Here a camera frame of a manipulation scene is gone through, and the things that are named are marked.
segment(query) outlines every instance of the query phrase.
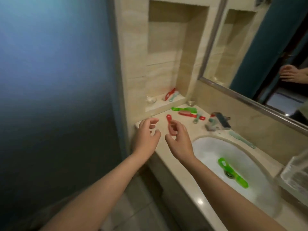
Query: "teal door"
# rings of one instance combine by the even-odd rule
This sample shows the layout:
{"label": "teal door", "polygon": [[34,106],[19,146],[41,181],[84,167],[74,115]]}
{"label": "teal door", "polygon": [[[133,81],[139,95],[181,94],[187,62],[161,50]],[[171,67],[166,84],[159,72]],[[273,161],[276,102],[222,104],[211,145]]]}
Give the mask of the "teal door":
{"label": "teal door", "polygon": [[308,0],[273,0],[230,89],[252,98],[308,12]]}

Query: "mirror frame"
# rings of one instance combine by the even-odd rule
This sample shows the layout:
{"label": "mirror frame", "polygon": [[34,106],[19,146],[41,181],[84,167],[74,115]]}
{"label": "mirror frame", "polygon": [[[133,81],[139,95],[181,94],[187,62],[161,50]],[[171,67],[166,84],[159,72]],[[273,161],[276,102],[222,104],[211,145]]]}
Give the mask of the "mirror frame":
{"label": "mirror frame", "polygon": [[219,24],[221,22],[221,19],[222,19],[222,14],[223,14],[223,11],[226,7],[226,4],[227,4],[227,1],[228,0],[221,0],[220,1],[220,4],[219,4],[219,7],[218,7],[218,12],[217,12],[217,15],[216,15],[216,18],[215,18],[215,21],[214,21],[214,25],[213,25],[213,30],[211,32],[211,35],[210,35],[210,38],[209,38],[209,43],[208,43],[208,46],[207,46],[207,49],[206,49],[206,52],[205,52],[205,56],[203,58],[203,62],[202,62],[202,65],[201,65],[201,68],[200,68],[200,71],[199,71],[199,76],[198,76],[198,80],[206,83],[207,85],[210,85],[211,87],[219,90],[220,92],[248,105],[249,107],[255,109],[256,111],[268,116],[268,117],[271,117],[273,118],[274,120],[276,121],[279,121],[283,124],[285,124],[286,126],[302,133],[303,135],[305,136],[308,136],[308,126],[298,122],[298,121],[295,121],[269,107],[266,107],[254,100],[251,100],[250,98],[247,98],[229,88],[225,88],[207,78],[204,78],[203,75],[204,75],[204,72],[205,72],[205,69],[206,69],[206,65],[209,61],[209,58],[210,58],[210,53],[211,53],[211,50],[213,48],[213,45],[214,45],[214,40],[215,40],[215,37],[217,35],[217,31],[218,31],[218,28],[219,28]]}

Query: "green toothbrush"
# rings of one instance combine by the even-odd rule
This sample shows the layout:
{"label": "green toothbrush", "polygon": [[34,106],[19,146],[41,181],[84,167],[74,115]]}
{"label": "green toothbrush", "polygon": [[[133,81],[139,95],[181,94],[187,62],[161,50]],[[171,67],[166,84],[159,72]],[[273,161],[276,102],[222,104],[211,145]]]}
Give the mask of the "green toothbrush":
{"label": "green toothbrush", "polygon": [[222,167],[225,171],[227,171],[229,174],[231,174],[237,183],[240,184],[243,188],[248,188],[248,183],[240,176],[238,175],[233,168],[226,162],[226,160],[222,157],[218,159],[218,164],[220,167]]}
{"label": "green toothbrush", "polygon": [[197,113],[197,109],[196,108],[191,108],[191,107],[187,107],[187,108],[184,108],[184,109],[172,107],[171,109],[173,111],[182,111],[183,110],[183,111],[189,111],[191,113]]}

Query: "faucet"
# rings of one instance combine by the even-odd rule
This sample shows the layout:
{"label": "faucet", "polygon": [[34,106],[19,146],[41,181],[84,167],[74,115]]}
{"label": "faucet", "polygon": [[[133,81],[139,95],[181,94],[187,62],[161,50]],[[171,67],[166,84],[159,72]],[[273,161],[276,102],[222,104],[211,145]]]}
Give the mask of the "faucet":
{"label": "faucet", "polygon": [[222,113],[214,112],[208,122],[205,124],[207,131],[230,130],[231,126],[228,123],[230,117],[223,116]]}

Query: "countertop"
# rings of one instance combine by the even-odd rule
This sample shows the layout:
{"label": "countertop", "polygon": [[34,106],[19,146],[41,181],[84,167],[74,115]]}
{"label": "countertop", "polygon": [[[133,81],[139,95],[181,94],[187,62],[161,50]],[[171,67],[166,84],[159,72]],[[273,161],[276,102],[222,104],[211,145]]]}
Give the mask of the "countertop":
{"label": "countertop", "polygon": [[[205,123],[210,117],[210,114],[206,113],[204,110],[202,110],[202,113],[202,115],[206,117],[206,120],[200,120],[198,124],[193,124],[193,118],[179,115],[178,112],[172,110],[168,110],[153,116],[159,118],[160,120],[156,124],[156,128],[160,130],[162,135],[156,147],[156,154],[160,157],[162,162],[170,170],[175,179],[183,187],[187,195],[205,216],[213,229],[216,231],[227,231],[221,220],[218,218],[217,214],[214,212],[213,208],[210,206],[209,202],[206,200],[205,196],[203,195],[191,174],[172,155],[164,139],[164,136],[168,134],[166,115],[170,114],[172,119],[178,120],[186,126],[192,142],[201,137],[212,136],[238,145],[240,148],[243,148],[246,152],[248,152],[252,159],[254,159],[256,162],[259,162],[272,178],[279,174],[283,168],[283,165],[260,149],[252,149],[240,140],[230,136],[227,131],[220,131],[221,134],[218,132],[208,132],[205,128]],[[137,122],[135,124],[136,127],[139,127],[139,124],[140,122]],[[282,201],[282,210],[275,218],[275,220],[284,226],[288,231],[308,230],[308,221],[305,219],[305,217],[285,201]]]}

